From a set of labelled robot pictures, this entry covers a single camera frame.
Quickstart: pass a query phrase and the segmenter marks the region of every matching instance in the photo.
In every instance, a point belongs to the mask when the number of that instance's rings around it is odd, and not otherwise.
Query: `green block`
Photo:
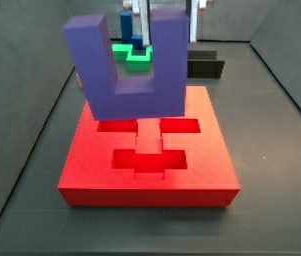
[[[153,61],[153,46],[146,47],[145,55],[133,55],[131,44],[114,44],[113,55],[117,61],[126,61],[129,71],[149,71]]]
[[[133,51],[131,44],[114,44],[113,45],[113,56],[117,61],[126,61],[129,52]]]

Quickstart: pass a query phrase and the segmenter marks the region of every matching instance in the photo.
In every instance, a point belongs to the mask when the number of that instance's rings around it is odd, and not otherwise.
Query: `red block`
[[[185,117],[139,125],[94,121],[86,103],[58,189],[71,206],[227,206],[239,184],[206,89],[187,86]]]

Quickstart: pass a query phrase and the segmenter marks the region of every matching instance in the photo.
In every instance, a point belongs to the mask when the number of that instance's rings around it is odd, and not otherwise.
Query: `gray wall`
[[[301,0],[280,2],[251,45],[301,108]]]
[[[72,70],[63,0],[0,0],[0,210]]]
[[[122,0],[66,0],[75,15],[105,13],[110,35],[121,37],[119,12]],[[250,41],[269,11],[280,0],[215,0],[198,19],[198,39]],[[183,5],[185,0],[153,0],[151,8]],[[139,33],[139,19],[134,21],[134,33]]]

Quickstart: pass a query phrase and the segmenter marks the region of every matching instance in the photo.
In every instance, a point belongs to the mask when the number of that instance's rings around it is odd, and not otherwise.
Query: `gray surface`
[[[0,252],[301,255],[301,113],[247,44],[206,82],[242,191],[227,208],[70,208],[56,183],[84,97],[71,78],[0,218]]]
[[[121,38],[119,12],[122,0],[66,0],[75,15],[105,13],[110,35]],[[185,6],[185,0],[150,0],[151,8]],[[198,16],[197,38],[221,41],[250,41],[269,11],[280,0],[215,0]],[[141,33],[139,19],[134,19],[134,33]]]
[[[280,3],[251,45],[301,108],[301,0]]]
[[[268,13],[281,0],[215,0],[198,21],[198,38],[250,41]]]
[[[0,210],[72,69],[62,0],[0,1]]]

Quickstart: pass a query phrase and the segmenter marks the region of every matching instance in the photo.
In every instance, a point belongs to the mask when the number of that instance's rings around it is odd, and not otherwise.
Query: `purple u-shaped block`
[[[153,76],[118,78],[105,15],[63,26],[95,120],[185,115],[189,18],[183,8],[151,12]]]

